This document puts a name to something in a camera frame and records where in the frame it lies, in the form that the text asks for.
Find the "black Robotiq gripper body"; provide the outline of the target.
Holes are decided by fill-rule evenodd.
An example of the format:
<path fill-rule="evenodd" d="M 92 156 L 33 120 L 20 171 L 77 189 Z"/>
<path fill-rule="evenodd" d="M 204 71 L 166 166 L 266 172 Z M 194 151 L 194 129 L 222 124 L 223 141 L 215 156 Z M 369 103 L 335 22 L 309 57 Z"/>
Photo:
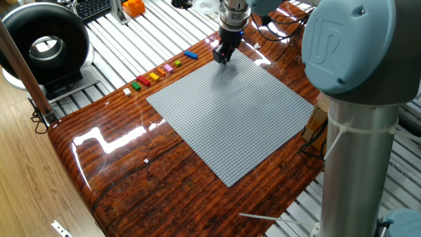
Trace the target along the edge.
<path fill-rule="evenodd" d="M 229 44 L 238 47 L 243 39 L 243 30 L 229 31 L 225 28 L 219 27 L 220 44 Z"/>

